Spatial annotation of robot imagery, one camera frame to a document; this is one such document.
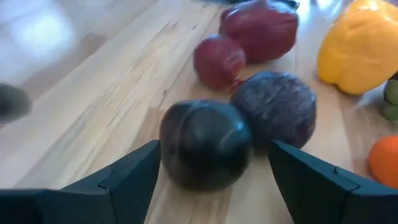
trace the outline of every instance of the orange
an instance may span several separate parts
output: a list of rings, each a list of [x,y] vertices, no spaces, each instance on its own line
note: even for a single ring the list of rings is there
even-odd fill
[[[398,135],[380,138],[373,145],[368,162],[378,181],[398,189]]]

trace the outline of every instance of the wooden table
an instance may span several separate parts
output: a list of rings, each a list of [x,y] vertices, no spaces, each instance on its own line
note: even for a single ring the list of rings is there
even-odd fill
[[[249,66],[297,74],[318,94],[315,134],[304,147],[368,176],[375,140],[396,132],[377,113],[378,88],[346,96],[316,78],[318,47],[343,0],[301,0],[295,47]],[[0,187],[59,189],[156,139],[164,111],[192,98],[226,101],[198,83],[196,44],[218,29],[221,11],[199,0],[5,0],[0,2],[0,81],[34,101],[29,115],[0,129]],[[163,169],[146,223],[292,223],[267,159],[253,158],[232,187],[179,189]]]

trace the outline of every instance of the plum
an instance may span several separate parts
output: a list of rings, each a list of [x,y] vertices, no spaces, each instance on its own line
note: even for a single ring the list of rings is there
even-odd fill
[[[246,170],[251,134],[233,106],[190,100],[167,110],[160,145],[163,165],[174,182],[193,190],[218,190]]]
[[[230,103],[245,117],[257,152],[271,140],[301,148],[315,128],[317,97],[295,75],[260,72],[232,94]]]
[[[196,47],[193,66],[202,83],[220,91],[239,82],[237,76],[246,66],[246,57],[234,40],[214,34]]]

